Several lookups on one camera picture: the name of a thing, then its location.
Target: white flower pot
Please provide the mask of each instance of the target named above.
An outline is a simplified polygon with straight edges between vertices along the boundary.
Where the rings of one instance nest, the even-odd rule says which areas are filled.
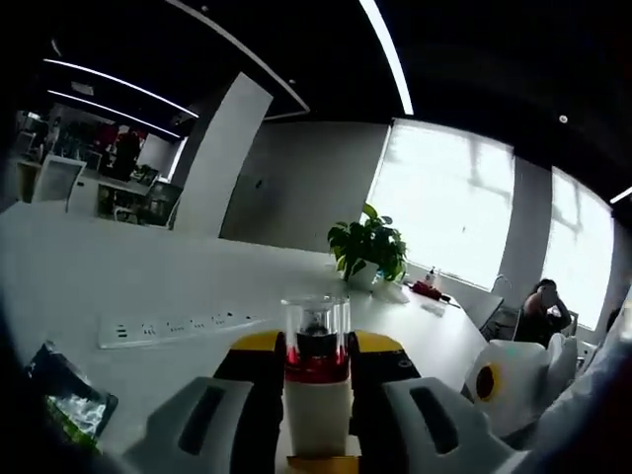
[[[371,291],[379,266],[373,262],[365,261],[365,263],[366,266],[362,270],[349,277],[349,286],[362,291]]]

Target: red liquid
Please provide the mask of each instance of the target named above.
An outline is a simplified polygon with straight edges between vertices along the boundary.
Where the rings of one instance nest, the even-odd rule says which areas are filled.
[[[304,355],[289,348],[285,357],[285,380],[302,383],[336,383],[349,378],[349,354],[338,347],[330,355]]]

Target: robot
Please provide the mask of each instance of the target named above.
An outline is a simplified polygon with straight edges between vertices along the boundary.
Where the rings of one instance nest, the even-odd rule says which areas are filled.
[[[524,458],[470,400],[422,378],[396,341],[355,331],[346,342],[350,434],[361,456],[290,458],[294,472],[508,472]],[[195,379],[154,412],[130,460],[152,473],[277,472],[287,354],[283,332],[236,341],[212,377]]]

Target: bottle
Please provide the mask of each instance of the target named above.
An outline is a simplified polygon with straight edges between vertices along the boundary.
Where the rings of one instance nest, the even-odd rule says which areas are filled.
[[[429,287],[433,287],[433,285],[435,284],[435,277],[435,267],[432,267],[431,270],[426,274],[426,277],[424,278],[424,283]]]

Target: desk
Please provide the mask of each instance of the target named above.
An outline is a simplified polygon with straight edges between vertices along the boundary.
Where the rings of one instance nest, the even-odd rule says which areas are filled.
[[[119,398],[100,446],[125,453],[145,433],[149,415],[197,376],[211,376],[230,344],[252,331],[282,329],[279,301],[341,284],[325,254],[279,249],[79,219],[45,206],[16,203],[0,214],[0,281],[19,356],[27,362],[46,339],[95,383]],[[414,293],[397,305],[352,294],[352,326],[386,334],[406,349],[419,372],[460,390],[486,342],[467,315]],[[155,319],[213,311],[270,318],[255,328],[161,346],[101,351],[99,318]],[[281,430],[277,464],[288,447]],[[139,472],[127,466],[129,472]]]
[[[41,169],[40,163],[24,158],[17,159],[15,162],[19,166],[27,166],[29,168],[35,168],[36,170]],[[99,186],[106,186],[138,196],[145,196],[149,191],[149,187],[137,182],[115,180],[114,178],[101,175],[96,170],[86,168],[79,177],[77,186],[68,200],[68,212],[87,217],[97,216]]]

